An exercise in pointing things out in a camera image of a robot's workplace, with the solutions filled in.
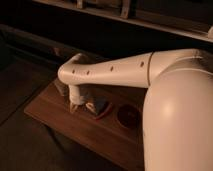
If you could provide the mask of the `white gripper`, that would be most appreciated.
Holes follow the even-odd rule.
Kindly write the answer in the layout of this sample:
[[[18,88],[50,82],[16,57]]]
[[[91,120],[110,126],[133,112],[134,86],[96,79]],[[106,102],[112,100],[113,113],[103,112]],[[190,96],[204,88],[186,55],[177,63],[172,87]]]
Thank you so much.
[[[74,113],[78,109],[78,105],[82,105],[88,98],[88,91],[82,86],[69,85],[69,99],[70,103],[69,111]],[[96,108],[93,103],[86,103],[86,107],[91,112],[96,112]]]

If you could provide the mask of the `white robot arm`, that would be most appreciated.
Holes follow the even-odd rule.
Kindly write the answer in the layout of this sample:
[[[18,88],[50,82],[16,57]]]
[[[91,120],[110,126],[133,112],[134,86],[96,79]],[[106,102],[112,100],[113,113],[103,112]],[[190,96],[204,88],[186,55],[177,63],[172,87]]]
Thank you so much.
[[[81,84],[145,88],[145,171],[213,171],[213,54],[180,49],[96,64],[77,54],[58,78],[75,104]]]

